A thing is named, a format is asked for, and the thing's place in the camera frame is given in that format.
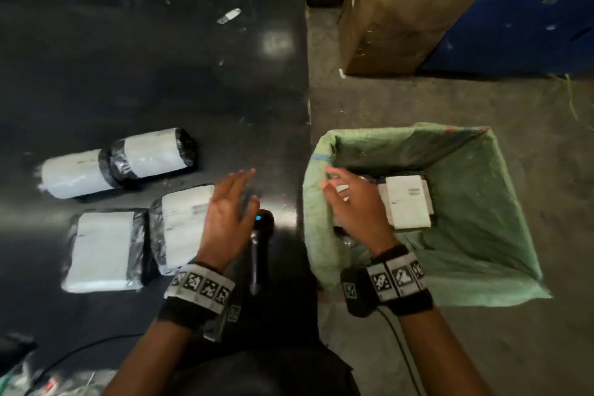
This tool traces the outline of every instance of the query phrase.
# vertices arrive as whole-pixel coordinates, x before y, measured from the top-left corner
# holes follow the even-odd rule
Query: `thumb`
[[[249,238],[249,235],[254,229],[254,223],[256,222],[256,216],[258,215],[259,209],[260,201],[257,196],[254,195],[250,198],[248,208],[245,210],[245,215],[243,215],[243,219],[239,222],[240,235],[246,239]]]
[[[322,191],[324,192],[326,202],[330,204],[334,213],[344,211],[347,205],[346,202],[338,195],[336,188],[327,180],[322,182]]]

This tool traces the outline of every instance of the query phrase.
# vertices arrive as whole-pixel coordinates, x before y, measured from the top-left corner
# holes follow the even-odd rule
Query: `wrapped package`
[[[155,200],[148,210],[150,244],[163,275],[196,256],[214,185],[196,186]]]
[[[117,140],[110,164],[120,179],[141,179],[196,164],[196,142],[184,129],[151,131]]]
[[[58,199],[69,199],[119,188],[106,149],[49,158],[36,171],[38,188]]]
[[[75,217],[62,289],[69,293],[138,290],[149,260],[145,209],[85,212]]]

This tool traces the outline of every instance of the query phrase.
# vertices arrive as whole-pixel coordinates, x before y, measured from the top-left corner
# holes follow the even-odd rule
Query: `hand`
[[[256,173],[240,171],[219,182],[214,187],[213,197],[204,221],[204,233],[196,261],[223,272],[227,265],[243,250],[249,240],[260,201],[254,195],[248,203],[243,219],[239,217],[239,198],[246,182]]]
[[[399,244],[388,223],[376,185],[343,168],[326,167],[326,172],[336,174],[338,178],[322,181],[324,197],[336,220],[349,235],[366,245],[374,257]],[[348,185],[349,188],[338,194],[338,185]]]

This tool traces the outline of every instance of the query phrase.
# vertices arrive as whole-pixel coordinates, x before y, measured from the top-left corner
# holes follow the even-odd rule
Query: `green sack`
[[[510,306],[550,297],[490,128],[418,123],[331,130],[320,138],[303,182],[305,244],[312,271],[335,293],[341,270],[365,263],[369,254],[362,246],[349,249],[334,234],[320,187],[329,164],[369,174],[425,173],[435,226],[397,237],[415,251],[438,305]]]

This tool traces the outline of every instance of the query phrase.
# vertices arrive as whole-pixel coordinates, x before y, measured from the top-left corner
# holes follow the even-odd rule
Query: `left hand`
[[[252,196],[243,218],[239,217],[239,202],[246,182],[255,173],[256,170],[252,169],[229,174],[214,187],[196,261],[222,273],[247,245],[260,201],[255,195]]]

